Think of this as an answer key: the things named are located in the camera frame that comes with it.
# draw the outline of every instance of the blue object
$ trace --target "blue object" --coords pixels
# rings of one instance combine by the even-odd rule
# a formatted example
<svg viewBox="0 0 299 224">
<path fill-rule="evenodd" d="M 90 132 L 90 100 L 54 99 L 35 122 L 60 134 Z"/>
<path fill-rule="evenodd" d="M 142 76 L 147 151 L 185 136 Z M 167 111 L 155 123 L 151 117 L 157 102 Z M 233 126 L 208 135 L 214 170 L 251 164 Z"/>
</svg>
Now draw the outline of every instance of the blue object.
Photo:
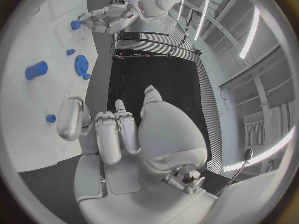
<svg viewBox="0 0 299 224">
<path fill-rule="evenodd" d="M 56 116 L 54 114 L 50 114 L 46 117 L 46 120 L 49 122 L 49 123 L 55 123 L 56 121 Z"/>
<path fill-rule="evenodd" d="M 75 50 L 74 49 L 69 49 L 66 51 L 66 54 L 69 56 L 69 55 L 73 55 L 75 53 Z"/>
<path fill-rule="evenodd" d="M 72 26 L 72 29 L 73 29 L 73 30 L 77 30 L 77 29 L 79 29 L 79 28 L 80 28 L 80 25 L 81 25 L 80 20 L 75 20 L 75 21 L 72 21 L 72 22 L 71 22 L 71 26 Z"/>
<path fill-rule="evenodd" d="M 78 76 L 84 76 L 88 70 L 88 61 L 84 55 L 79 55 L 75 59 L 75 70 Z"/>
<path fill-rule="evenodd" d="M 32 80 L 35 77 L 42 76 L 48 71 L 48 65 L 44 61 L 38 62 L 33 66 L 27 67 L 25 76 L 27 79 Z"/>
<path fill-rule="evenodd" d="M 86 75 L 83 76 L 83 80 L 84 80 L 84 81 L 86 81 L 86 80 L 88 80 L 88 79 L 90 79 L 90 75 L 89 75 L 89 74 L 86 74 Z"/>
</svg>

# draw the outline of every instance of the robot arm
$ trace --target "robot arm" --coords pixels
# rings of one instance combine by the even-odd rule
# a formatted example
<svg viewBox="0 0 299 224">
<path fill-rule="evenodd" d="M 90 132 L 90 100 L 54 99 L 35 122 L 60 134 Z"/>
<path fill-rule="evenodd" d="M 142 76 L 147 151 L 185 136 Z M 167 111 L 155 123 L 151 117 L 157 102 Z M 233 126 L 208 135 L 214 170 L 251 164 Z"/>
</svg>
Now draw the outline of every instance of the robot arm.
<svg viewBox="0 0 299 224">
<path fill-rule="evenodd" d="M 143 22 L 149 22 L 165 17 L 173 5 L 181 0 L 124 1 L 127 2 L 126 5 L 115 3 L 83 15 L 78 21 L 72 22 L 73 29 L 78 29 L 80 24 L 84 24 L 95 32 L 115 34 L 138 18 Z"/>
</svg>

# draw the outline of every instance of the white robot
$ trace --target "white robot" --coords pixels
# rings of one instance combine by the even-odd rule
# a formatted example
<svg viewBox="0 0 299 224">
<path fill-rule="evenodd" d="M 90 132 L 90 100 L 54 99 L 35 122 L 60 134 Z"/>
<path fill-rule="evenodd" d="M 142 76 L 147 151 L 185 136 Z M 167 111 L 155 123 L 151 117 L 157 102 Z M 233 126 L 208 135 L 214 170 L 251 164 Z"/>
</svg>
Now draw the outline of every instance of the white robot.
<svg viewBox="0 0 299 224">
<path fill-rule="evenodd" d="M 181 0 L 124 0 L 125 4 L 112 4 L 91 11 L 71 23 L 73 30 L 83 24 L 95 32 L 115 34 L 137 19 L 151 22 L 167 16 L 175 3 Z"/>
</svg>

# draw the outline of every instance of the led light strip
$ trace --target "led light strip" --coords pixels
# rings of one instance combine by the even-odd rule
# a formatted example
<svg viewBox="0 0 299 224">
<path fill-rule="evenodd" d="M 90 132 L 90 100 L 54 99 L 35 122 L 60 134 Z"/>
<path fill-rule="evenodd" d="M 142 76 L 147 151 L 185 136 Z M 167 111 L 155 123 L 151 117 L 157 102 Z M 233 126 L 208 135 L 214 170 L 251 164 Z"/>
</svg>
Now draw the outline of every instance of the led light strip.
<svg viewBox="0 0 299 224">
<path fill-rule="evenodd" d="M 275 146 L 267 150 L 266 152 L 254 157 L 251 159 L 250 163 L 245 165 L 245 167 L 251 166 L 253 164 L 256 164 L 258 162 L 263 161 L 264 159 L 270 157 L 271 155 L 275 154 L 277 151 L 279 151 L 281 148 L 283 148 L 293 137 L 295 131 L 295 127 L 292 128 L 292 130 Z M 234 165 L 226 166 L 223 168 L 224 172 L 233 171 L 241 168 L 242 164 L 244 162 L 236 163 Z"/>
<path fill-rule="evenodd" d="M 260 10 L 255 6 L 254 7 L 254 16 L 253 16 L 250 32 L 249 32 L 249 35 L 248 35 L 247 40 L 245 42 L 245 45 L 244 45 L 244 47 L 243 47 L 243 49 L 242 49 L 242 51 L 239 55 L 242 59 L 245 58 L 245 56 L 247 55 L 247 52 L 249 51 L 249 48 L 251 47 L 251 44 L 253 42 L 255 33 L 257 31 L 257 28 L 258 28 L 259 19 L 260 19 Z"/>
<path fill-rule="evenodd" d="M 178 12 L 177 20 L 179 20 L 179 17 L 180 17 L 180 15 L 181 15 L 181 13 L 182 13 L 184 1 L 185 1 L 185 0 L 182 0 L 182 1 L 181 1 L 182 5 L 181 5 L 181 7 L 179 8 L 179 12 Z"/>
<path fill-rule="evenodd" d="M 206 0 L 206 3 L 204 5 L 204 9 L 203 9 L 203 13 L 202 13 L 202 16 L 201 16 L 201 19 L 200 19 L 200 22 L 199 22 L 199 25 L 198 25 L 198 28 L 197 28 L 197 31 L 196 31 L 194 41 L 197 41 L 197 39 L 198 39 L 200 30 L 201 30 L 202 25 L 203 25 L 203 21 L 205 19 L 205 16 L 206 16 L 206 13 L 207 13 L 207 10 L 208 10 L 209 2 L 210 2 L 210 0 Z"/>
</svg>

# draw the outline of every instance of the corrugated metal wall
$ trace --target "corrugated metal wall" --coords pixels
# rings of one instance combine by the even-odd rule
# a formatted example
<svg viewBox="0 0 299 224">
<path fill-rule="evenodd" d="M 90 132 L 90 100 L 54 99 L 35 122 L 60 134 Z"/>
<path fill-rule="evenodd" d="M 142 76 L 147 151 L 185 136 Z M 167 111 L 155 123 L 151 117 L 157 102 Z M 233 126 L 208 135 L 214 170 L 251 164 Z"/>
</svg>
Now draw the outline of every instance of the corrugated metal wall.
<svg viewBox="0 0 299 224">
<path fill-rule="evenodd" d="M 173 45 L 179 44 L 184 36 L 184 32 L 181 27 L 172 19 L 164 18 L 161 21 L 169 32 L 169 36 L 142 34 L 142 38 L 166 42 Z M 195 49 L 190 39 L 187 39 L 187 41 L 181 47 L 191 51 L 194 51 Z M 117 49 L 132 49 L 157 52 L 161 54 L 167 54 L 172 48 L 173 47 L 171 46 L 153 42 L 132 40 L 120 40 L 117 45 Z M 212 151 L 212 160 L 207 163 L 207 168 L 214 173 L 220 174 L 222 168 L 222 135 L 217 103 L 209 77 L 200 57 L 188 50 L 178 48 L 174 50 L 171 55 L 196 63 L 201 90 L 202 111 L 206 120 Z"/>
</svg>

